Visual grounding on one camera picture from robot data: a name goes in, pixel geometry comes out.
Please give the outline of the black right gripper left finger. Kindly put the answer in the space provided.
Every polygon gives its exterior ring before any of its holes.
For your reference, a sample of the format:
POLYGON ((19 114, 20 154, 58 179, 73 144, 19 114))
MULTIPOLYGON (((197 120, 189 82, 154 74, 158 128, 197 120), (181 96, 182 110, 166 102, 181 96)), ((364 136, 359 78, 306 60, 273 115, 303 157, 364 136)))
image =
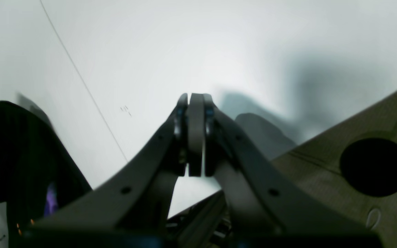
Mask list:
POLYGON ((30 238, 164 238, 186 136, 187 94, 115 176, 30 228, 30 238))

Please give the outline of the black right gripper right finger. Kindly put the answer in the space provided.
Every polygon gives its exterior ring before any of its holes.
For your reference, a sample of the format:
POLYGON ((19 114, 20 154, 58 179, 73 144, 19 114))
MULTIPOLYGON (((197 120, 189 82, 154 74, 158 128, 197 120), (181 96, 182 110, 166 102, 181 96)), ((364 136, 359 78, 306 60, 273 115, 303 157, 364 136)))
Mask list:
POLYGON ((207 153, 225 193, 233 241, 374 241, 363 225, 304 193, 204 95, 207 153))

